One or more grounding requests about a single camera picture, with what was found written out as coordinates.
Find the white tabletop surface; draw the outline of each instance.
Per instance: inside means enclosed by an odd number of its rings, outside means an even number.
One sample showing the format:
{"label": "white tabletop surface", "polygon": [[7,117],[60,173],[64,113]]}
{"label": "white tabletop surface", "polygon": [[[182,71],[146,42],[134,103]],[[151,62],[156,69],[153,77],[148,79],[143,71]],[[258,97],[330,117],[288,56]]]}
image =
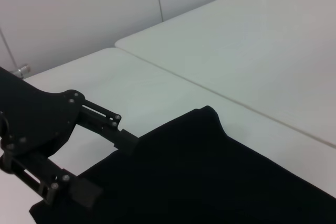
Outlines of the white tabletop surface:
{"label": "white tabletop surface", "polygon": [[[154,67],[120,49],[105,49],[40,73],[27,82],[47,92],[76,89],[87,100],[123,116],[119,129],[136,136],[206,105],[219,114],[226,133],[336,197],[336,150]],[[115,148],[77,126],[51,159],[76,175]],[[40,201],[14,175],[0,172],[0,223],[34,223],[28,213]]]}
{"label": "white tabletop surface", "polygon": [[336,144],[335,0],[217,0],[118,48]]}

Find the bolt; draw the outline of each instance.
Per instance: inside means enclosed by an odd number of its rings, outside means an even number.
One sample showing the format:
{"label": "bolt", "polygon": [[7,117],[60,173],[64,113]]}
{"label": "bolt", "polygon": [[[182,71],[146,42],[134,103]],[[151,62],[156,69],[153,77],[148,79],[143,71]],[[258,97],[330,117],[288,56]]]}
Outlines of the bolt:
{"label": "bolt", "polygon": [[70,176],[67,175],[67,174],[66,174],[66,175],[63,175],[62,180],[67,182],[67,181],[70,180]]}
{"label": "bolt", "polygon": [[9,150],[13,150],[15,148],[15,145],[14,144],[7,144],[7,149]]}
{"label": "bolt", "polygon": [[52,183],[51,184],[51,188],[52,189],[57,189],[58,188],[58,184],[57,183]]}
{"label": "bolt", "polygon": [[22,143],[22,144],[24,144],[24,143],[27,142],[27,138],[26,138],[26,137],[21,137],[21,138],[19,139],[19,142]]}

